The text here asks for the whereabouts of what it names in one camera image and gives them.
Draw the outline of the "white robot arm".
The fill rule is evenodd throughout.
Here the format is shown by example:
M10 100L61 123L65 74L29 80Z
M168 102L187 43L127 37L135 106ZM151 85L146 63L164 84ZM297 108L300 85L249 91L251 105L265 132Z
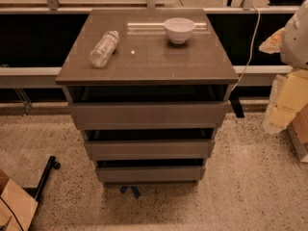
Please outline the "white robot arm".
M281 62L292 68L289 74L277 75L273 81L263 121L268 134L277 134L308 104L308 1L259 50L280 53Z

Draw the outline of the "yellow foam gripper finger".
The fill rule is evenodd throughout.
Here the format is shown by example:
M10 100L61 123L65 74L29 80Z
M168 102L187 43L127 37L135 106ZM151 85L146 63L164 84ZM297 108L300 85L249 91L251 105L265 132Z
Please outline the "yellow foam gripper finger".
M285 130L307 104L307 69L296 68L285 76L277 75L272 83L269 104L264 116L265 132L278 134Z

